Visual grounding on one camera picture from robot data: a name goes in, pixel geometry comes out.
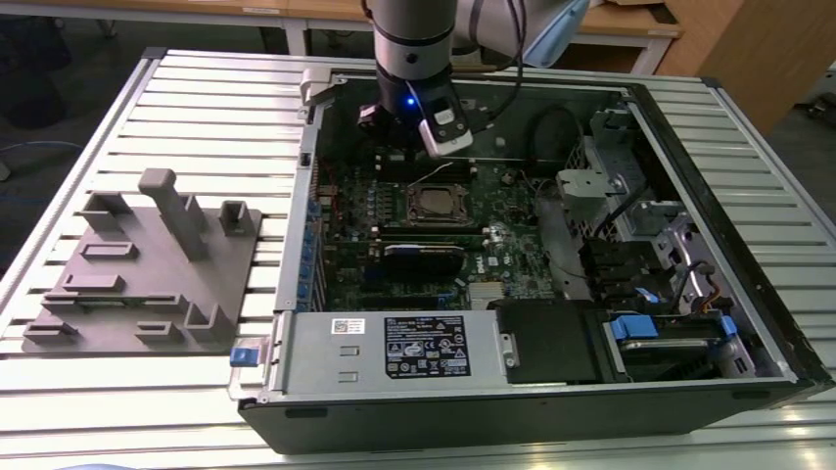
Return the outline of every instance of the wooden table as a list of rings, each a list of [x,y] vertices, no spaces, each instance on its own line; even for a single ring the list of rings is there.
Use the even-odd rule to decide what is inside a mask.
[[[307,55],[305,38],[310,29],[370,31],[358,0],[17,0],[0,1],[0,12],[94,20],[279,27],[287,35],[289,53],[295,56]],[[645,8],[601,5],[589,10],[571,42],[641,49],[631,72],[651,74],[671,40],[679,36],[681,27],[657,23]]]
[[[287,0],[287,43],[303,46],[309,29],[369,31],[358,0]],[[574,44],[639,48],[631,73],[653,74],[673,39],[681,36],[678,24],[657,23],[643,7],[625,8],[605,4],[589,10]],[[306,55],[306,49],[290,49]]]

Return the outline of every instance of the white table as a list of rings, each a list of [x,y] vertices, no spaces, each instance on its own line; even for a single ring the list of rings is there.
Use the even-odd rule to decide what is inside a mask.
[[[281,181],[294,167],[302,126],[297,86],[301,71],[315,65],[373,69],[370,61],[195,51],[141,60],[0,282],[0,468],[51,470],[93,462],[341,470],[830,468],[836,391],[781,409],[742,413],[686,436],[286,456],[266,447],[227,399],[225,356],[67,359],[22,353],[38,293],[54,285],[86,230],[73,214],[86,192],[135,187],[149,166],[197,172],[181,175],[175,187],[197,194],[201,207],[239,199],[267,216],[237,336],[269,334],[287,229]],[[836,368],[836,227],[725,92],[695,78],[527,72],[647,87],[822,362]],[[250,129],[245,139],[241,128]],[[130,204],[151,204],[135,194],[126,198]],[[258,371],[246,370],[253,374],[241,382],[257,386]]]

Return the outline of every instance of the barcode sticker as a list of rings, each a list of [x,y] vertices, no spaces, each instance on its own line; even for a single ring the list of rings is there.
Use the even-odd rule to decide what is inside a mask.
[[[362,335],[365,318],[334,318],[330,320],[331,335]]]
[[[277,15],[279,10],[278,8],[241,8],[243,13],[257,13],[258,15]]]
[[[649,36],[677,37],[678,33],[675,31],[666,31],[663,29],[650,29],[650,30],[647,30],[647,35]]]

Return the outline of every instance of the capacitor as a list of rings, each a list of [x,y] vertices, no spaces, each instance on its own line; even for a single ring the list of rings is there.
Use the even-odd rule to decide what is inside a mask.
[[[517,176],[514,173],[511,173],[510,171],[505,171],[502,173],[502,175],[498,178],[498,181],[501,182],[501,184],[503,184],[505,186],[511,186],[513,183],[517,180]]]

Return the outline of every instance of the gray plastic block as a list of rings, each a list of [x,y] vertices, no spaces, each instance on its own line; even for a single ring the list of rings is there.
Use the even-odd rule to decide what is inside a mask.
[[[118,274],[69,274],[61,287],[69,292],[121,292],[125,280]]]
[[[139,193],[154,200],[165,228],[179,244],[179,249],[189,260],[206,257],[206,245],[199,238],[199,229],[194,224],[179,195],[173,189],[177,176],[169,169],[147,168],[139,178]]]
[[[83,259],[134,259],[138,254],[130,242],[89,243],[81,248]]]
[[[121,232],[115,216],[130,213],[130,207],[118,193],[93,193],[78,215],[95,232]]]
[[[221,204],[221,227],[226,237],[251,236],[254,226],[242,201],[223,201]]]
[[[185,314],[185,331],[201,343],[215,343],[234,334],[234,325],[229,323],[221,307],[214,305],[209,317],[191,304]]]
[[[145,344],[169,344],[182,341],[182,333],[170,321],[137,321],[134,336]]]
[[[95,222],[42,296],[25,352],[227,352],[261,213],[238,202],[201,210],[173,191],[167,170],[142,180],[162,211],[129,208],[117,194],[90,195],[82,212]],[[182,230],[197,237],[202,258],[187,257],[174,235]]]
[[[70,345],[78,331],[63,322],[30,324],[23,332],[39,345]]]

